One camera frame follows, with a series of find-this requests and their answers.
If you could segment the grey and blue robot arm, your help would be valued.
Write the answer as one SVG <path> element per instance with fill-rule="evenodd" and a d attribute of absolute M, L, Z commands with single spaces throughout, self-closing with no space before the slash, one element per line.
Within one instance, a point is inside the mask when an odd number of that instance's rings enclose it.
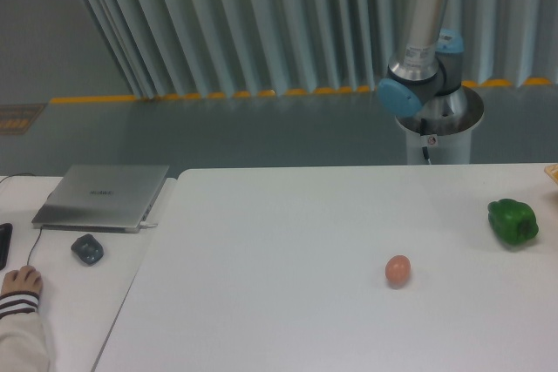
<path fill-rule="evenodd" d="M 404 23 L 378 98 L 390 113 L 412 117 L 443 91 L 446 70 L 437 43 L 448 0 L 406 0 Z"/>

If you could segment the person's hand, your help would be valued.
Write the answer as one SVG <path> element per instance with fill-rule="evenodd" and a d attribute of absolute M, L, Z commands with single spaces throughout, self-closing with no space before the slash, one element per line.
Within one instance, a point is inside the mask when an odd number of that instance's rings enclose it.
<path fill-rule="evenodd" d="M 42 275 L 33 266 L 26 265 L 18 270 L 9 271 L 3 278 L 1 296 L 29 294 L 37 298 L 43 290 Z"/>

